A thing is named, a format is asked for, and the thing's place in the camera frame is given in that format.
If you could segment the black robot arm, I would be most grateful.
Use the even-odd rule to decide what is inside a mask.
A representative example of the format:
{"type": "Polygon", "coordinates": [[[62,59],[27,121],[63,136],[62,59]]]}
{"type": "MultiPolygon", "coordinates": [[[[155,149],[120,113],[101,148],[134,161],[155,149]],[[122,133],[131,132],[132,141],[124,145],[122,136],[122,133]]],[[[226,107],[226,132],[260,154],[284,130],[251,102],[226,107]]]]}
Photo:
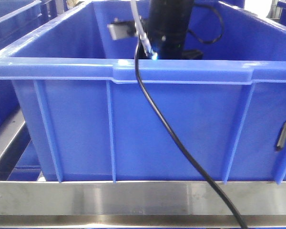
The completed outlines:
{"type": "Polygon", "coordinates": [[[152,0],[146,33],[160,60],[181,59],[193,0],[152,0]]]}

